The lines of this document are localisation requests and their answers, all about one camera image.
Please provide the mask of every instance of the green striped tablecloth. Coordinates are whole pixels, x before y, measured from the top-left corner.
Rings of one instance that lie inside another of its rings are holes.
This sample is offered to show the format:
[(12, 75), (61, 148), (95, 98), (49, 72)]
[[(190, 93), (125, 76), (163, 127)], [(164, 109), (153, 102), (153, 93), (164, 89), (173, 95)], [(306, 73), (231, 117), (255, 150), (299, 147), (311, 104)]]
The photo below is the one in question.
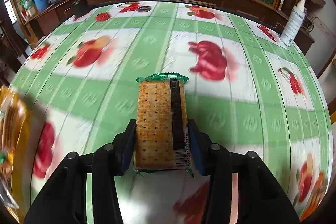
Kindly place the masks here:
[[(14, 78), (12, 88), (34, 115), (52, 125), (54, 134), (52, 147), (40, 147), (41, 153), (52, 155), (51, 164), (44, 169), (34, 164), (31, 201), (68, 152), (94, 152), (136, 117), (137, 77), (178, 72), (189, 77), (188, 117), (228, 150), (256, 151), (292, 203), (301, 167), (312, 157), (309, 193), (295, 204), (301, 216), (320, 172), (329, 183), (333, 146), (325, 98), (300, 49), (285, 46), (277, 33), (256, 22), (219, 10), (208, 9), (214, 17), (207, 19), (190, 13), (186, 4), (146, 2), (140, 5), (150, 6), (148, 12), (121, 13), (127, 5), (70, 18), (45, 38), (50, 44), (45, 55), (30, 56)], [(97, 22), (95, 16), (103, 12), (110, 19)], [(80, 43), (104, 35), (112, 39), (104, 62), (85, 67), (71, 62)], [(220, 58), (227, 61), (224, 79), (213, 81), (189, 71), (200, 56), (189, 51), (188, 42), (201, 41), (222, 49)], [(292, 87), (293, 79), (299, 91)], [(182, 170), (141, 176), (131, 168), (116, 177), (124, 222), (182, 223), (183, 217), (173, 210), (175, 202), (208, 179), (197, 173), (192, 179)], [(88, 176), (87, 221), (93, 223), (90, 184)]]

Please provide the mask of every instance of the red apple print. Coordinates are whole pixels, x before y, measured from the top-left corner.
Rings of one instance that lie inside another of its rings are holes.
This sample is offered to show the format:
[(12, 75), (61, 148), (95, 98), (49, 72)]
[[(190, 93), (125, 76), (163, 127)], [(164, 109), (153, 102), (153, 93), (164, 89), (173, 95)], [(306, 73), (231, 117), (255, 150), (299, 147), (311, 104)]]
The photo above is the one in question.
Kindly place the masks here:
[(183, 203), (177, 201), (173, 209), (184, 215), (184, 224), (200, 224), (207, 202), (210, 183), (204, 183), (196, 193), (188, 197)]
[(37, 147), (33, 173), (38, 178), (43, 179), (45, 177), (46, 171), (51, 165), (53, 160), (53, 152), (51, 150), (55, 141), (55, 131), (53, 126), (46, 122), (42, 129), (40, 142)]
[(266, 34), (266, 35), (267, 35), (270, 39), (272, 39), (274, 42), (277, 42), (277, 41), (275, 40), (274, 36), (270, 33), (270, 31), (268, 30), (267, 27), (265, 27), (265, 26), (263, 26), (263, 25), (260, 25), (260, 26), (258, 26), (258, 28), (259, 28), (260, 30), (262, 30), (262, 32), (263, 32), (264, 34)]
[(43, 47), (38, 48), (32, 55), (32, 59), (41, 59), (45, 53), (47, 52), (48, 48), (50, 47), (50, 44), (48, 42), (42, 43)]
[(204, 79), (220, 81), (225, 78), (227, 60), (222, 55), (221, 48), (211, 41), (188, 43), (189, 51), (198, 55), (196, 66), (190, 68), (191, 72), (199, 73)]
[(68, 60), (67, 65), (73, 63), (73, 66), (76, 68), (84, 68), (93, 64), (99, 59), (103, 48), (105, 48), (110, 41), (110, 36), (103, 35), (96, 40), (89, 40), (85, 43), (81, 42), (78, 45), (76, 55)]
[(90, 40), (88, 42), (85, 42), (83, 46), (78, 49), (76, 59), (73, 62), (73, 65), (75, 67), (87, 67), (97, 61), (101, 54), (101, 49), (90, 47), (90, 45), (94, 43), (95, 40)]
[(311, 186), (313, 171), (313, 157), (311, 153), (307, 154), (307, 159), (301, 167), (300, 172), (298, 171), (296, 176), (299, 184), (299, 192), (297, 195), (297, 202), (303, 202), (308, 195)]
[(103, 21), (106, 21), (108, 19), (111, 18), (111, 15), (107, 12), (103, 12), (103, 13), (100, 13), (98, 15), (96, 15), (95, 19), (98, 21), (98, 22), (103, 22)]

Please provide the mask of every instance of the white bottle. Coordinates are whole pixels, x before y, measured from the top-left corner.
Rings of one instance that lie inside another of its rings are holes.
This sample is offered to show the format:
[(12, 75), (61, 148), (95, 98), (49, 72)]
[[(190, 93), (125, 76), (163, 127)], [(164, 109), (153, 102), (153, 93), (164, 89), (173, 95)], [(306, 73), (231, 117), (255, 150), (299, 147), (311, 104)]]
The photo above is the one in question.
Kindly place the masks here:
[(300, 0), (297, 6), (294, 6), (284, 31), (280, 36), (280, 40), (290, 46), (296, 37), (299, 29), (305, 19), (305, 0)]

